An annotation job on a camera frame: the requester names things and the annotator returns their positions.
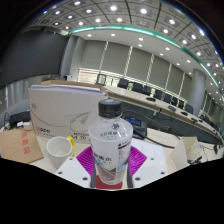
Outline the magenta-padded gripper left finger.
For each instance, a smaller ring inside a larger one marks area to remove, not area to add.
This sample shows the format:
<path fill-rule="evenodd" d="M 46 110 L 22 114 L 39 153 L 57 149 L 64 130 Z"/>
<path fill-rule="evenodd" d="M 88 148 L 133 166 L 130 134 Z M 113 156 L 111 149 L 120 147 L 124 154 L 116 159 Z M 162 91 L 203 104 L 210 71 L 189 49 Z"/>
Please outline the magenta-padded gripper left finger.
<path fill-rule="evenodd" d="M 56 175 L 84 188 L 96 187 L 96 169 L 92 148 L 87 147 L 77 157 L 69 157 Z"/>

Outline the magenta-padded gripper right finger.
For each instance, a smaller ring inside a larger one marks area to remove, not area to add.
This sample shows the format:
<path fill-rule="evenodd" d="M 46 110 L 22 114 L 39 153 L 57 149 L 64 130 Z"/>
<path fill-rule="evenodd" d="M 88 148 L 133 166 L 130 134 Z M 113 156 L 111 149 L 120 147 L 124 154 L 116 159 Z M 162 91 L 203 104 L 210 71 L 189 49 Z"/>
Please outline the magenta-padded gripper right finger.
<path fill-rule="evenodd" d="M 168 175 L 161 146 L 132 146 L 127 171 L 127 186 L 141 188 Z"/>

